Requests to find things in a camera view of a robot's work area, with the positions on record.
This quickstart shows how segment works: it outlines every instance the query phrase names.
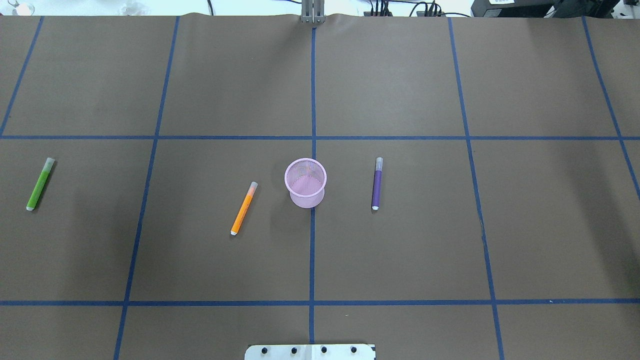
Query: mesh cup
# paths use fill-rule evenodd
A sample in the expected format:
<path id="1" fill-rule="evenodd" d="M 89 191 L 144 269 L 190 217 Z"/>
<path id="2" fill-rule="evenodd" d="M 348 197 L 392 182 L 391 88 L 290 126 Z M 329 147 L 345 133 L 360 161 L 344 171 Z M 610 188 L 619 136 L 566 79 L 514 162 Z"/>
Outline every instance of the mesh cup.
<path id="1" fill-rule="evenodd" d="M 292 162 L 284 173 L 291 200 L 301 208 L 313 208 L 324 197 L 326 171 L 316 160 L 302 158 Z"/>

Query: purple marker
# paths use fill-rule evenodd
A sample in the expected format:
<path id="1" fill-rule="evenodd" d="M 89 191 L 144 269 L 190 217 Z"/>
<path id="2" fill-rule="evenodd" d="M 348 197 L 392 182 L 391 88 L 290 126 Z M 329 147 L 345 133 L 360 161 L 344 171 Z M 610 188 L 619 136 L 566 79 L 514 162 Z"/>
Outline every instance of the purple marker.
<path id="1" fill-rule="evenodd" d="M 382 187 L 382 158 L 376 159 L 376 172 L 373 175 L 373 196 L 371 197 L 371 208 L 380 209 L 380 188 Z"/>

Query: blue tape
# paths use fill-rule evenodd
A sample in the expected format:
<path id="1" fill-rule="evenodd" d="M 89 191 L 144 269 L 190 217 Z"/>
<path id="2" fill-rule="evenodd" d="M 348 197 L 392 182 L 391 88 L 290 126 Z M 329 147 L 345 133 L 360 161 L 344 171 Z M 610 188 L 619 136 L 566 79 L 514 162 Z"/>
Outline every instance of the blue tape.
<path id="1" fill-rule="evenodd" d="M 38 41 L 38 35 L 40 35 L 40 29 L 42 29 L 43 22 L 44 22 L 44 16 L 41 16 L 40 21 L 38 21 L 38 27 L 36 28 L 36 32 L 35 34 L 33 34 L 33 39 L 31 40 L 29 51 L 27 52 L 27 56 L 24 59 L 24 63 L 22 64 L 22 69 L 20 69 L 20 75 L 18 75 L 18 80 L 15 82 L 15 87 L 13 88 L 13 93 L 11 94 L 9 105 L 7 105 L 6 107 L 6 112 L 4 113 L 4 119 L 2 120 L 2 124 L 0 125 L 0 136 L 2 136 L 2 134 L 4 133 L 6 123 L 9 121 L 9 116 L 11 115 L 11 109 L 13 108 L 13 103 L 15 102 L 16 96 L 18 96 L 18 90 L 20 90 L 20 84 L 22 83 L 22 78 L 24 77 L 25 71 L 27 71 L 27 65 L 29 65 L 31 54 L 33 54 L 33 48 L 35 48 L 36 46 L 36 41 Z"/>
<path id="2" fill-rule="evenodd" d="M 622 153 L 625 156 L 625 161 L 627 162 L 627 168 L 629 169 L 629 174 L 631 175 L 631 180 L 634 183 L 634 187 L 636 188 L 636 195 L 638 199 L 640 199 L 640 186 L 638 185 L 638 180 L 636 178 L 636 173 L 634 172 L 634 167 L 631 165 L 631 160 L 629 159 L 629 154 L 627 152 L 627 146 L 625 146 L 625 141 L 622 137 L 622 132 L 620 131 L 620 126 L 618 125 L 618 119 L 616 118 L 616 113 L 613 111 L 613 105 L 611 105 L 611 99 L 609 98 L 609 93 L 607 92 L 607 87 L 604 85 L 604 80 L 602 79 L 602 74 L 600 73 L 600 67 L 598 66 L 598 60 L 596 59 L 596 54 L 593 50 L 593 43 L 591 42 L 591 34 L 589 33 L 589 26 L 587 25 L 587 18 L 582 17 L 582 26 L 584 27 L 584 34 L 587 37 L 587 44 L 589 45 L 589 52 L 591 53 L 591 60 L 593 61 L 593 67 L 596 70 L 596 75 L 598 76 L 598 81 L 600 82 L 600 87 L 602 88 L 602 93 L 604 94 L 604 99 L 607 102 L 607 107 L 609 108 L 609 114 L 611 115 L 611 121 L 613 121 L 613 126 L 616 128 L 616 134 L 618 134 L 618 141 L 620 141 L 620 147 L 622 148 Z"/>
<path id="3" fill-rule="evenodd" d="M 162 96 L 160 98 L 160 105 L 158 108 L 158 118 L 156 122 L 156 135 L 154 143 L 151 146 L 151 156 L 149 158 L 149 166 L 147 169 L 147 179 L 145 180 L 145 191 L 142 195 L 142 204 L 140 206 L 140 215 L 138 217 L 138 227 L 136 229 L 136 239 L 133 244 L 133 252 L 131 254 L 131 262 L 129 263 L 129 276 L 127 277 L 127 287 L 124 294 L 124 304 L 122 305 L 122 315 L 120 317 L 120 326 L 118 327 L 118 337 L 116 338 L 116 346 L 113 352 L 113 359 L 118 360 L 120 357 L 120 347 L 122 346 L 122 336 L 124 335 L 124 325 L 127 319 L 127 308 L 129 306 L 129 297 L 131 296 L 131 285 L 133 283 L 133 274 L 136 269 L 136 259 L 138 258 L 138 247 L 140 245 L 140 235 L 142 233 L 142 222 L 145 218 L 145 210 L 147 207 L 147 197 L 149 195 L 149 184 L 151 182 L 151 175 L 154 171 L 154 162 L 156 160 L 156 149 L 158 145 L 158 136 L 160 134 L 160 126 L 162 124 L 162 115 L 164 111 L 164 101 L 166 99 L 166 91 L 169 85 L 169 76 L 171 74 L 171 65 L 173 61 L 173 52 L 175 50 L 175 40 L 178 36 L 178 26 L 180 24 L 180 17 L 175 17 L 175 25 L 173 26 L 173 37 L 171 40 L 171 49 L 169 50 L 169 60 L 167 61 L 166 73 L 164 75 L 164 86 Z"/>
<path id="4" fill-rule="evenodd" d="M 313 140 L 305 135 L 3 135 L 5 140 Z M 569 141 L 618 141 L 618 136 L 478 136 L 471 140 L 569 140 Z M 449 135 L 391 135 L 391 136 L 316 136 L 316 140 L 466 140 L 467 136 Z M 638 141 L 640 136 L 622 136 L 625 141 Z"/>
<path id="5" fill-rule="evenodd" d="M 316 28 L 311 29 L 311 158 L 316 158 Z M 309 343 L 315 343 L 316 209 L 311 208 L 309 229 Z"/>
<path id="6" fill-rule="evenodd" d="M 489 258 L 489 246 L 486 242 L 486 231 L 484 230 L 484 217 L 482 214 L 482 204 L 480 203 L 480 193 L 478 190 L 478 183 L 476 177 L 476 164 L 474 163 L 473 150 L 471 148 L 471 139 L 469 135 L 469 126 L 467 122 L 467 109 L 465 107 L 465 98 L 462 92 L 462 80 L 460 79 L 460 66 L 458 65 L 458 54 L 456 51 L 456 39 L 453 33 L 453 23 L 451 18 L 447 19 L 449 22 L 449 37 L 451 38 L 451 52 L 453 55 L 453 65 L 456 71 L 456 82 L 458 84 L 458 97 L 460 98 L 460 110 L 462 112 L 462 122 L 465 127 L 465 136 L 467 137 L 467 153 L 469 156 L 469 166 L 471 168 L 471 179 L 474 185 L 474 195 L 476 197 L 476 209 L 478 213 L 478 219 L 480 219 L 480 229 L 482 232 L 482 243 L 484 249 L 484 263 L 486 266 L 486 277 L 489 285 L 489 295 L 492 301 L 493 310 L 493 325 L 495 327 L 495 337 L 498 344 L 498 355 L 500 360 L 504 360 L 504 350 L 502 346 L 502 332 L 500 330 L 500 320 L 498 317 L 498 306 L 495 303 L 495 290 L 493 287 L 493 274 L 491 271 L 491 261 Z"/>
<path id="7" fill-rule="evenodd" d="M 639 298 L 592 299 L 476 299 L 476 300 L 315 300 L 313 306 L 489 306 L 563 304 L 640 304 Z M 123 306 L 124 301 L 101 300 L 0 300 L 0 306 Z M 128 307 L 257 307 L 309 306 L 308 300 L 130 300 Z"/>

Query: black cable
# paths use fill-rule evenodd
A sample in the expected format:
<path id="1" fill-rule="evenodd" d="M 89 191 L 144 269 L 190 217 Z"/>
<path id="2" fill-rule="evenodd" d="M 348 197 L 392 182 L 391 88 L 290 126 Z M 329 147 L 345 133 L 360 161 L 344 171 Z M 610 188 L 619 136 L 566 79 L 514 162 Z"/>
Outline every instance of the black cable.
<path id="1" fill-rule="evenodd" d="M 435 3 L 431 3 L 431 6 L 429 6 L 428 9 L 424 9 L 424 14 L 422 16 L 431 16 L 431 14 L 433 13 L 433 9 L 435 8 Z"/>
<path id="2" fill-rule="evenodd" d="M 405 3 L 405 4 L 419 4 L 416 3 L 415 1 L 407 1 L 407 0 L 388 0 L 390 3 Z"/>
<path id="3" fill-rule="evenodd" d="M 434 17 L 434 16 L 438 16 L 439 13 L 442 13 L 442 6 L 434 2 L 429 7 L 429 11 L 424 13 L 424 16 Z"/>
<path id="4" fill-rule="evenodd" d="M 602 4 L 604 4 L 604 1 L 600 2 L 600 5 L 598 5 L 598 8 L 596 9 L 596 11 L 591 12 L 591 16 L 596 17 L 598 15 L 598 12 L 600 12 L 600 8 L 602 7 Z"/>
<path id="5" fill-rule="evenodd" d="M 413 12 L 415 11 L 415 9 L 418 7 L 418 5 L 420 4 L 424 4 L 424 11 L 427 11 L 427 6 L 429 6 L 427 3 L 425 3 L 424 1 L 421 1 L 419 3 L 415 3 L 415 6 L 413 7 L 413 9 L 411 9 L 411 12 L 409 13 L 409 17 L 411 17 L 411 15 L 413 15 Z"/>
<path id="6" fill-rule="evenodd" d="M 440 16 L 440 15 L 462 15 L 462 16 L 466 16 L 466 17 L 471 17 L 471 16 L 469 16 L 469 15 L 467 15 L 465 13 L 439 13 L 439 14 L 437 14 L 435 16 Z"/>

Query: table surface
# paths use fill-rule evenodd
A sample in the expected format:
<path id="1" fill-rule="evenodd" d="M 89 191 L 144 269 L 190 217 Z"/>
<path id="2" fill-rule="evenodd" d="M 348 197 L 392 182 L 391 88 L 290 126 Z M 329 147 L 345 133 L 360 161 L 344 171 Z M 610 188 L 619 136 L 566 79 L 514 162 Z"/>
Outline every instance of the table surface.
<path id="1" fill-rule="evenodd" d="M 634 358 L 639 31 L 0 18 L 0 358 Z M 284 186 L 303 157 L 311 210 Z"/>

